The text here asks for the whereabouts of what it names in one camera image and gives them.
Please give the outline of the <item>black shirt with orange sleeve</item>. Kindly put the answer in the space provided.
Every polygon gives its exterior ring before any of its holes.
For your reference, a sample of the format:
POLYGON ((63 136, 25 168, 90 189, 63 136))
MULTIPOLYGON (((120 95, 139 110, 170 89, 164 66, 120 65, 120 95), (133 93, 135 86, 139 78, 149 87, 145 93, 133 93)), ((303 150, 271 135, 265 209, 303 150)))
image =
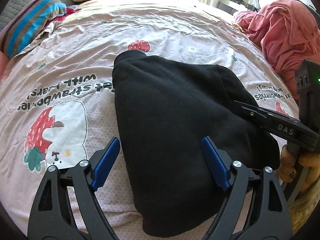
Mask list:
POLYGON ((257 103, 228 68, 132 50, 116 57, 112 83, 133 201, 146 234, 180 235, 218 212, 225 193, 203 158, 204 137, 249 168, 279 167, 276 139, 236 115, 236 101, 257 103))

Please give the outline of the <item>pink crumpled clothes pile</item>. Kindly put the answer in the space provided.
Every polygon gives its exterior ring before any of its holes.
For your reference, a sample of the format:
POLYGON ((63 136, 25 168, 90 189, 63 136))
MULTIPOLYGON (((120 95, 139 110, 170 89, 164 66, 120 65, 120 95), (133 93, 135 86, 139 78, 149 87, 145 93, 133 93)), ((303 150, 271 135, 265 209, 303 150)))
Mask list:
POLYGON ((233 17, 298 100, 295 71, 304 59, 319 63, 319 28, 313 14, 300 1, 277 0, 258 12, 238 11, 233 17))

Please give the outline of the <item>beige fuzzy blanket edge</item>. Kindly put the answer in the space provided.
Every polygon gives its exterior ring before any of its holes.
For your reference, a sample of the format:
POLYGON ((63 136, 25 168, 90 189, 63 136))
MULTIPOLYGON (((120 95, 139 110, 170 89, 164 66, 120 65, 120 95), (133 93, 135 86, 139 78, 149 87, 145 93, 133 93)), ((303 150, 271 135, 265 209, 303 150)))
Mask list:
POLYGON ((306 223, 319 202, 320 185, 317 180, 307 190, 300 192, 297 199, 289 206, 292 232, 295 235, 306 223))

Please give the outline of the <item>white side table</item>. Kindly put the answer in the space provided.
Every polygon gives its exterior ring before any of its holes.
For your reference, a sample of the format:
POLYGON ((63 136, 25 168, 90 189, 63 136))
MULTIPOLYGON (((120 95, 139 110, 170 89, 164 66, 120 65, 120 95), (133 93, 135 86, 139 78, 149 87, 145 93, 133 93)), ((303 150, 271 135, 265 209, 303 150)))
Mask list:
POLYGON ((244 0, 219 0, 218 9, 233 15, 237 11, 259 11, 258 5, 252 5, 244 0))

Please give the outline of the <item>pink strawberry print bedsheet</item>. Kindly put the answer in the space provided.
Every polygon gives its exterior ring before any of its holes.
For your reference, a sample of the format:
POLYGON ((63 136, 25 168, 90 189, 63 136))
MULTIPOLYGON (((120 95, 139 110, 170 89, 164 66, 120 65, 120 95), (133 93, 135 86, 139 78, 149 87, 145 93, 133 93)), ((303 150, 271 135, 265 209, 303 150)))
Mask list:
POLYGON ((52 152, 76 164, 118 135, 113 63, 133 49, 227 67, 261 107, 298 116, 261 50, 218 10, 160 0, 84 3, 48 25, 1 79, 1 203, 22 233, 52 152))

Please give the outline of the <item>pink quilted blanket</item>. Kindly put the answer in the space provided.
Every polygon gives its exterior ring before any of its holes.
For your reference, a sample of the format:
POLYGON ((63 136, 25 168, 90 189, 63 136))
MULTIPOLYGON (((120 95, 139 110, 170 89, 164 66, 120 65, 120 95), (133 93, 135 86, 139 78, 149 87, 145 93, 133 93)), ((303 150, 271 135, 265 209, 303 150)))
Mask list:
POLYGON ((2 78, 10 59, 2 51, 0 51, 0 78, 2 78))

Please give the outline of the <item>striped colourful pillow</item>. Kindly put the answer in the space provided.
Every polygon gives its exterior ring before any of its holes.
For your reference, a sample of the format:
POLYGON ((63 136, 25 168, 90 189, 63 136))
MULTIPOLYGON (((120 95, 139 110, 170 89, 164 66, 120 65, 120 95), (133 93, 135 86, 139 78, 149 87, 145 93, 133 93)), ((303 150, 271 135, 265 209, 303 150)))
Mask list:
POLYGON ((67 13, 60 0, 32 0, 1 31, 1 52, 12 59, 56 17, 67 13))

